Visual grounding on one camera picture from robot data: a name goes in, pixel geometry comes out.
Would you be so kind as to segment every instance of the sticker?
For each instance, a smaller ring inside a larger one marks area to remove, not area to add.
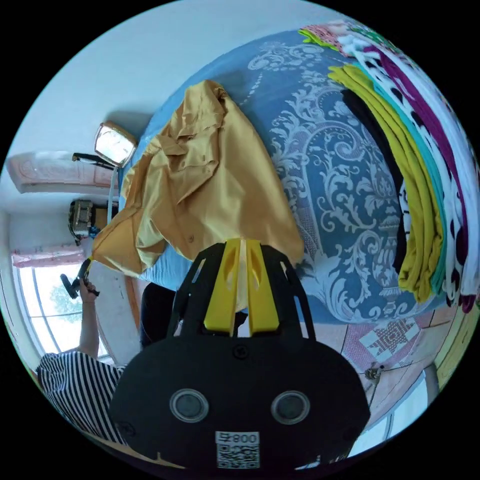
[[[257,431],[216,431],[219,469],[259,469],[260,435]]]

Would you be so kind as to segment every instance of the window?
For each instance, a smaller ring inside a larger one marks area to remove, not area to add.
[[[373,427],[364,431],[353,444],[353,447],[350,451],[349,457],[354,457],[355,455],[366,452],[367,450],[376,447],[385,441],[385,434],[388,428],[388,419],[383,417],[383,419],[375,424]]]
[[[348,456],[366,452],[405,430],[425,412],[437,394],[437,373],[431,365],[383,418],[358,437]]]
[[[78,347],[82,322],[80,296],[71,299],[60,275],[72,282],[80,264],[40,268],[18,268],[21,299],[26,310],[29,330],[41,355],[60,353]],[[98,359],[113,363],[100,335]]]
[[[409,427],[428,406],[427,381],[425,378],[410,395],[395,409],[389,437],[393,437]]]

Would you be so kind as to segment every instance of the bed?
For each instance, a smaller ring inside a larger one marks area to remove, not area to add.
[[[214,80],[253,124],[283,183],[304,240],[296,270],[314,322],[377,323],[443,305],[445,297],[417,304],[398,288],[392,263],[401,212],[392,177],[374,140],[342,101],[342,87],[327,77],[330,66],[353,60],[303,39],[297,31],[264,37],[194,74],[155,112],[119,171],[119,185],[186,88]],[[190,265],[168,247],[141,278],[177,290]]]

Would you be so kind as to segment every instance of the hand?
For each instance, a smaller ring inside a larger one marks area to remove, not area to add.
[[[95,285],[90,282],[85,282],[80,279],[80,298],[84,304],[93,304],[97,299],[97,296],[89,290],[96,290]]]

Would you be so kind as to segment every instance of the tree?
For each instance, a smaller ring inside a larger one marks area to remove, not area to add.
[[[80,296],[73,300],[63,285],[56,285],[50,291],[50,300],[55,304],[56,311],[59,314],[74,314],[82,311],[82,301]],[[65,320],[76,322],[78,319],[74,316],[66,316]]]

